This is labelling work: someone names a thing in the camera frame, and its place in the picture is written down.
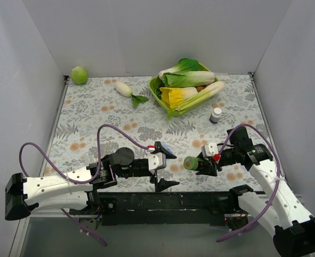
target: white radish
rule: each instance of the white radish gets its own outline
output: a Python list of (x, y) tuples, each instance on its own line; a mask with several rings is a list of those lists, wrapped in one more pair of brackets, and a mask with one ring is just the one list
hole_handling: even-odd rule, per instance
[(132, 89), (127, 84), (123, 82), (116, 82), (114, 87), (123, 96), (131, 97)]

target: green cap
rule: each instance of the green cap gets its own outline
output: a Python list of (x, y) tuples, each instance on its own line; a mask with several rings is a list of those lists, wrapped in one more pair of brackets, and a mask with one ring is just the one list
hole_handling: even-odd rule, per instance
[(199, 165), (199, 158), (187, 156), (183, 161), (183, 166), (186, 170), (196, 170)]

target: patterned table surface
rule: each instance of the patterned table surface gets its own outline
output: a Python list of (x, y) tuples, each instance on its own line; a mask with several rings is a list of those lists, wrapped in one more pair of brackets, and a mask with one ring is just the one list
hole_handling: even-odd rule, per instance
[[(68, 83), (67, 93), (53, 138), (49, 157), (61, 171), (71, 171), (88, 163), (84, 156), (92, 155), (97, 160), (96, 132), (104, 123), (124, 130), (143, 145), (165, 141), (176, 160), (168, 160), (167, 168), (158, 171), (159, 178), (176, 180), (180, 185), (167, 191), (228, 191), (230, 188), (248, 184), (261, 190), (259, 184), (238, 165), (224, 167), (217, 177), (196, 176), (195, 172), (183, 167), (186, 156), (197, 156), (201, 147), (208, 142), (223, 142), (226, 130), (240, 123), (254, 125), (268, 136), (256, 94), (248, 75), (218, 75), (226, 88), (200, 107), (180, 117), (167, 120), (167, 113), (154, 100), (148, 89), (151, 77), (89, 78), (85, 85)], [(114, 83), (122, 81), (130, 85), (134, 94), (147, 96), (150, 100), (133, 108), (131, 98), (119, 94)], [(223, 115), (218, 124), (209, 121), (211, 110), (221, 107)], [(248, 133), (254, 143), (263, 140), (251, 129)], [(118, 148), (130, 147), (137, 158), (144, 151), (131, 144), (111, 128), (101, 131), (102, 156)], [(45, 176), (55, 174), (47, 165)], [(107, 188), (107, 192), (153, 191), (149, 178), (119, 178), (118, 186)]]

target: white cable clip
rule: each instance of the white cable clip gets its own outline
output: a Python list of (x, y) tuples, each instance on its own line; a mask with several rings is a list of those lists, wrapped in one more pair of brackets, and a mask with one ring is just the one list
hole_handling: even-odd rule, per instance
[(152, 153), (155, 151), (155, 146), (148, 146), (147, 152)]
[(281, 180), (286, 180), (285, 177), (275, 177), (272, 182), (276, 182), (276, 181), (281, 181)]
[(68, 190), (70, 192), (70, 195), (72, 195), (71, 183), (70, 183), (70, 178), (68, 176), (68, 172), (66, 172), (66, 179), (67, 179), (67, 184), (68, 184)]

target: metal frame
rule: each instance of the metal frame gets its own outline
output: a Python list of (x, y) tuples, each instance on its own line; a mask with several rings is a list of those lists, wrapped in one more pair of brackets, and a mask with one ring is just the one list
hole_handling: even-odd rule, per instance
[[(251, 83), (253, 85), (253, 89), (255, 91), (259, 107), (261, 109), (261, 113), (262, 113), (262, 116), (263, 116), (263, 119), (264, 119), (264, 122), (265, 122), (265, 125), (266, 125), (266, 128), (267, 128), (267, 131), (268, 131), (268, 134), (269, 134), (269, 137), (270, 137), (271, 144), (273, 145), (273, 147), (275, 147), (275, 144), (274, 144), (274, 141), (273, 141), (273, 138), (272, 138), (272, 135), (271, 135), (271, 131), (270, 131), (267, 119), (265, 117), (265, 113), (264, 113), (262, 104), (261, 104), (259, 96), (258, 96), (256, 84), (255, 84), (255, 82), (253, 80), (253, 72), (249, 72), (248, 74), (250, 76), (250, 80), (251, 80)], [(61, 113), (61, 110), (62, 110), (63, 101), (65, 99), (66, 92), (67, 92), (67, 89), (68, 89), (68, 82), (69, 82), (69, 77), (66, 76), (65, 77), (65, 86), (64, 86), (62, 94), (61, 94), (61, 98), (60, 98), (60, 101), (59, 101), (59, 105), (58, 105), (55, 121), (54, 121), (54, 124), (52, 126), (52, 130), (51, 130), (51, 134), (50, 134), (50, 139), (49, 139), (49, 143), (48, 143), (48, 147), (47, 147), (47, 151), (46, 151), (47, 155), (49, 155), (49, 153), (50, 153), (51, 145), (52, 145), (52, 142), (53, 142), (53, 139), (54, 139), (54, 135), (55, 135), (55, 130), (56, 130), (56, 127), (57, 127), (57, 124), (58, 124), (58, 120), (59, 120), (59, 117), (60, 117), (60, 113)], [(41, 167), (39, 176), (43, 176), (46, 166), (47, 166), (47, 162), (46, 162), (46, 160), (44, 160), (43, 163), (42, 163), (42, 167)], [(203, 193), (204, 192), (184, 192), (184, 194), (203, 194)], [(227, 194), (227, 192), (205, 192), (205, 193)], [(126, 196), (126, 197), (128, 197), (128, 194), (130, 194), (131, 196), (137, 195), (137, 199), (138, 199), (140, 194), (146, 194), (146, 193), (109, 193), (109, 194), (112, 194), (112, 195), (117, 194), (117, 195)], [(299, 201), (302, 202), (301, 201), (301, 196), (300, 195), (296, 195), (296, 196), (299, 198)], [(264, 194), (260, 194), (259, 197), (267, 198), (267, 196), (264, 195)], [(233, 216), (236, 216), (236, 215), (237, 214), (225, 214), (226, 217), (233, 217)], [(65, 215), (60, 210), (48, 210), (48, 211), (41, 211), (39, 213), (31, 214), (31, 218), (36, 218), (36, 217), (40, 217), (40, 218), (45, 218), (46, 217), (46, 218), (48, 218), (48, 217), (64, 217), (64, 216)], [(80, 216), (80, 215), (73, 215), (73, 216), (76, 217), (76, 218), (90, 218), (90, 217), (94, 217), (95, 215), (82, 215), (82, 216)], [(11, 250), (10, 250), (9, 257), (18, 257), (18, 256), (20, 256), (20, 253), (21, 253), (21, 250), (22, 250), (22, 246), (23, 246), (24, 240), (25, 240), (25, 235), (26, 235), (26, 232), (27, 232), (27, 229), (28, 229), (29, 221), (30, 221), (30, 217), (19, 221), (18, 227), (17, 227), (17, 231), (16, 231), (16, 234), (15, 234), (13, 243), (12, 243)], [(310, 257), (315, 257), (315, 253), (310, 254)]]
[[(223, 210), (221, 202), (229, 192), (99, 192), (102, 226), (132, 224), (210, 224), (225, 226), (225, 216), (236, 212)], [(78, 215), (84, 211), (70, 210)]]
[[(267, 132), (269, 134), (271, 145), (274, 147), (276, 154), (279, 155), (278, 152), (277, 152), (277, 148), (275, 146), (274, 140), (273, 140), (273, 136), (271, 135), (271, 131), (270, 131), (270, 128), (269, 128), (269, 123), (268, 123), (268, 120), (267, 120), (267, 118), (265, 116), (262, 103), (260, 102), (260, 99), (259, 99), (257, 87), (256, 87), (255, 80), (254, 80), (254, 77), (255, 77), (254, 72), (248, 72), (248, 75), (250, 76), (250, 80), (251, 80), (251, 83), (252, 83), (252, 86), (253, 86), (253, 90), (255, 91), (255, 94), (256, 94), (257, 102), (258, 102), (260, 111), (261, 111), (262, 116), (263, 116), (263, 120), (264, 120), (264, 123), (265, 123), (265, 126), (266, 126), (266, 130), (267, 130)], [(283, 170), (283, 167), (282, 167), (281, 163), (280, 163), (280, 167), (281, 167), (281, 174), (282, 174), (282, 176), (285, 177), (286, 175), (285, 175), (285, 172)]]
[[(66, 97), (69, 81), (70, 81), (69, 76), (65, 76), (65, 84), (64, 84), (64, 87), (63, 87), (63, 90), (62, 90), (62, 93), (61, 93), (61, 97), (60, 97), (60, 100), (59, 100), (59, 105), (57, 107), (57, 112), (56, 112), (56, 115), (55, 115), (54, 124), (53, 124), (53, 126), (51, 128), (50, 138), (49, 138), (49, 142), (48, 142), (48, 146), (47, 146), (47, 151), (45, 151), (47, 156), (49, 156), (50, 151), (51, 151), (51, 145), (52, 145), (52, 142), (54, 140), (56, 127), (57, 127), (57, 124), (59, 122), (59, 118), (60, 118), (63, 102), (64, 102), (64, 99)], [(45, 159), (43, 159), (43, 163), (42, 163), (42, 166), (41, 166), (39, 177), (43, 177), (46, 166), (47, 166), (47, 161)]]

